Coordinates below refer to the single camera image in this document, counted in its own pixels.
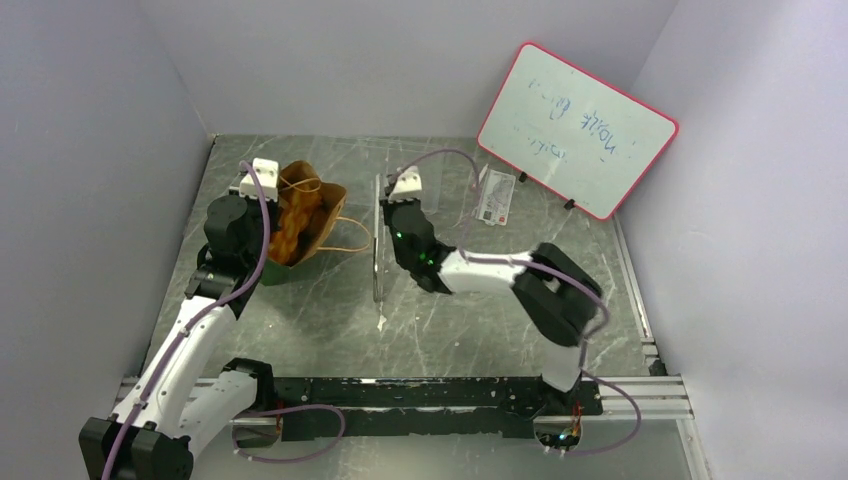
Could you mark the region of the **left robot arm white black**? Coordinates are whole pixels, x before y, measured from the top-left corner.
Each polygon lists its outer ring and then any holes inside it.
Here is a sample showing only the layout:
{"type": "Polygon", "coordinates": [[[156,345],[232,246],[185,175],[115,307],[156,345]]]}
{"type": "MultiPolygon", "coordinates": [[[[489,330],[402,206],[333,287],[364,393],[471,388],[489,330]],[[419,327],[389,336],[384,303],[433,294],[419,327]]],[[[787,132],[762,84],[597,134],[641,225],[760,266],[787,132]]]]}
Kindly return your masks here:
{"type": "Polygon", "coordinates": [[[227,194],[207,209],[206,244],[165,342],[105,419],[78,441],[91,479],[187,479],[205,447],[237,415],[277,401],[270,364],[235,358],[200,394],[194,388],[252,296],[267,258],[278,202],[227,194]]]}

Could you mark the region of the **white ruler package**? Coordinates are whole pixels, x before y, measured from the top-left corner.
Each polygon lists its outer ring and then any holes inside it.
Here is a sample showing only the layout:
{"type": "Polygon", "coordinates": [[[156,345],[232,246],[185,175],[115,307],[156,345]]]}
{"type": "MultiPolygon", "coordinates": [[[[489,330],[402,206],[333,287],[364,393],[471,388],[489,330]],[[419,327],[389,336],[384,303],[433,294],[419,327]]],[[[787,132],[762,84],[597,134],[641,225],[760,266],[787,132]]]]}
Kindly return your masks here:
{"type": "Polygon", "coordinates": [[[488,170],[475,218],[490,226],[505,226],[516,183],[512,174],[488,170]]]}

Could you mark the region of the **silver metal tongs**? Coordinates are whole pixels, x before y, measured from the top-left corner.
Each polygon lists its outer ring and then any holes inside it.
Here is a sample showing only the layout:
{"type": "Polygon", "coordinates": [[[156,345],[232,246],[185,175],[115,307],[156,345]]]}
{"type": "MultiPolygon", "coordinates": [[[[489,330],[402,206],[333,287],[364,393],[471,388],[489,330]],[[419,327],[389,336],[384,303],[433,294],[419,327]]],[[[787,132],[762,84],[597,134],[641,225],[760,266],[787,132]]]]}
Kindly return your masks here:
{"type": "Polygon", "coordinates": [[[376,174],[374,178],[373,191],[373,228],[372,228],[372,295],[373,302],[380,305],[383,296],[382,287],[382,217],[381,217],[381,196],[383,188],[383,178],[381,174],[376,174]]]}

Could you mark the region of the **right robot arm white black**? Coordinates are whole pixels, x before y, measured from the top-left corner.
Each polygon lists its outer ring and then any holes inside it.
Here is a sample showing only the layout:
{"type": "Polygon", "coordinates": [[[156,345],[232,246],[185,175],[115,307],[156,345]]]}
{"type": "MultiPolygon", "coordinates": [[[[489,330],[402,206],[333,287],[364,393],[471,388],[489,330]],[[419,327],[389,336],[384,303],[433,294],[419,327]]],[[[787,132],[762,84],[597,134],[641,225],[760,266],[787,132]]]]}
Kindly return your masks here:
{"type": "Polygon", "coordinates": [[[586,391],[592,384],[584,371],[586,342],[591,322],[609,312],[590,275],[552,243],[513,254],[462,252],[437,239],[420,201],[383,199],[379,205],[395,262],[419,288],[510,300],[544,338],[546,363],[537,388],[542,405],[521,407],[521,414],[599,413],[586,391]]]}

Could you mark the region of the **green paper bag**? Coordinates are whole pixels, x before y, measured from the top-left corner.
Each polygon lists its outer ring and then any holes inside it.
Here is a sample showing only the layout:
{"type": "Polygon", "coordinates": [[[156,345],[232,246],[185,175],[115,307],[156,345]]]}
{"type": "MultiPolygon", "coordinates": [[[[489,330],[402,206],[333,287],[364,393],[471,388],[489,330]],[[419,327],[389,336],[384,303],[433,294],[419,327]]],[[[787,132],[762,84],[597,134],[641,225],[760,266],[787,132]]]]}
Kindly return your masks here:
{"type": "Polygon", "coordinates": [[[322,180],[305,160],[297,160],[280,171],[280,210],[274,218],[268,259],[260,278],[263,285],[285,283],[295,267],[319,252],[358,254],[372,246],[373,233],[368,227],[341,215],[347,196],[344,186],[322,180]],[[338,222],[360,227],[366,243],[358,247],[327,245],[325,241],[338,222]]]}

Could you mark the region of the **orange fake bread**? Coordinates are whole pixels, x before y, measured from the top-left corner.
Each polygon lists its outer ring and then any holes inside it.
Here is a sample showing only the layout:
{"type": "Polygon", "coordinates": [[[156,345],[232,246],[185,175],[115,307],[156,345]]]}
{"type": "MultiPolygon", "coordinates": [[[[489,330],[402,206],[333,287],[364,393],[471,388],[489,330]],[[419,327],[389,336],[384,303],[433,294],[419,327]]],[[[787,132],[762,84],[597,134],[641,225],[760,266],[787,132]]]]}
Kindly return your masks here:
{"type": "Polygon", "coordinates": [[[302,255],[323,201],[319,192],[287,190],[282,202],[279,230],[271,236],[269,257],[278,264],[291,265],[302,255]]]}

